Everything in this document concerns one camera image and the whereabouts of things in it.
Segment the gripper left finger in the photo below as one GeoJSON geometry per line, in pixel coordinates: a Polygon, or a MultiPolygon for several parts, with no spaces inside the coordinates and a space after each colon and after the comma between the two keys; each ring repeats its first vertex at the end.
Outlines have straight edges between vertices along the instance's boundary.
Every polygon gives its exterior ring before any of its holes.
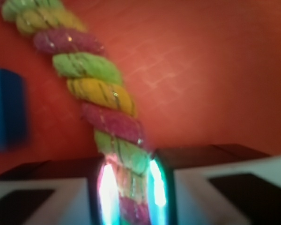
{"type": "Polygon", "coordinates": [[[24,163],[0,174],[0,225],[118,225],[118,194],[102,156],[24,163]]]}

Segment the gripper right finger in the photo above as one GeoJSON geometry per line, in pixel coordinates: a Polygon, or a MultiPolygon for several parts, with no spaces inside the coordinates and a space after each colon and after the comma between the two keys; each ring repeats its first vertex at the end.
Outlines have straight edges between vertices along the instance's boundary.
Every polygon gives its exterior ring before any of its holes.
{"type": "Polygon", "coordinates": [[[154,225],[281,225],[281,155],[239,144],[158,149],[148,207],[154,225]]]}

